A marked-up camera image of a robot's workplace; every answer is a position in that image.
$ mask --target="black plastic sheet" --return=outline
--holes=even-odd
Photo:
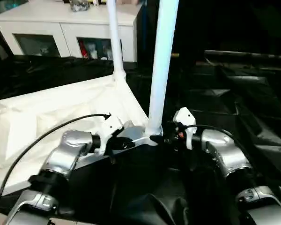
[[[127,83],[148,113],[152,67],[124,67]],[[0,64],[0,99],[111,73],[109,61],[15,56]],[[165,132],[184,106],[198,124],[233,133],[269,185],[281,186],[281,71],[187,68],[172,62]],[[75,213],[65,218],[97,224],[239,224],[233,197],[207,155],[143,146],[118,155],[117,162],[103,160],[73,173],[68,204]],[[1,211],[8,213],[15,200],[6,196]]]

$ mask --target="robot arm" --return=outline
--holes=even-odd
[[[173,121],[183,126],[195,124],[186,107],[177,111]],[[244,224],[281,225],[281,202],[269,187],[256,184],[252,165],[234,141],[217,130],[204,129],[194,136],[195,132],[188,128],[182,135],[186,138],[187,149],[192,150],[192,143],[199,142],[201,150],[212,156],[245,215]]]
[[[110,116],[95,134],[66,131],[38,175],[30,177],[30,188],[22,192],[4,224],[51,224],[49,216],[55,213],[59,201],[66,196],[68,180],[79,157],[88,153],[94,153],[93,157],[104,155],[107,142],[122,127],[117,117]]]

